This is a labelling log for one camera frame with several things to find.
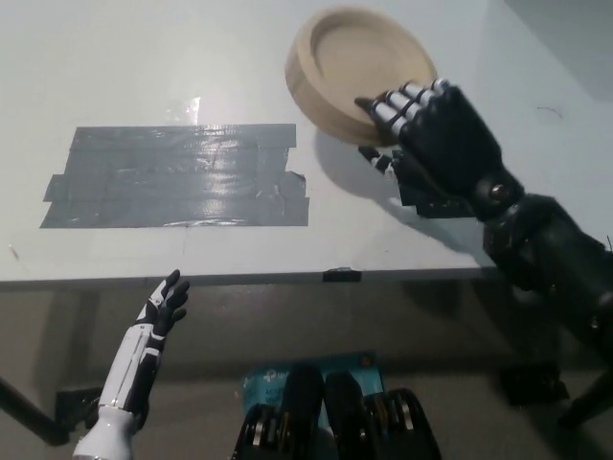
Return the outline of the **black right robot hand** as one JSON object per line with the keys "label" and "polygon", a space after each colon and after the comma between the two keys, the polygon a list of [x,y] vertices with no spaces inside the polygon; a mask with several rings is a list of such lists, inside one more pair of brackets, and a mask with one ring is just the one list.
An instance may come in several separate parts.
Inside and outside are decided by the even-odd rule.
{"label": "black right robot hand", "polygon": [[375,98],[357,97],[354,103],[383,139],[400,148],[392,154],[359,149],[377,171],[398,184],[421,180],[438,194],[466,203],[481,222],[502,216],[525,195],[504,166],[488,126],[448,80],[425,86],[409,81]]}

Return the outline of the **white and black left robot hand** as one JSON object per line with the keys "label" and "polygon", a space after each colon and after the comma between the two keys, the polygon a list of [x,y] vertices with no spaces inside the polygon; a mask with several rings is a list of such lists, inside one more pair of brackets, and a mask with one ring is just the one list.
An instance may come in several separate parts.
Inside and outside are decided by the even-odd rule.
{"label": "white and black left robot hand", "polygon": [[152,292],[124,335],[107,375],[100,407],[139,414],[157,377],[168,335],[185,317],[190,283],[174,270]]}

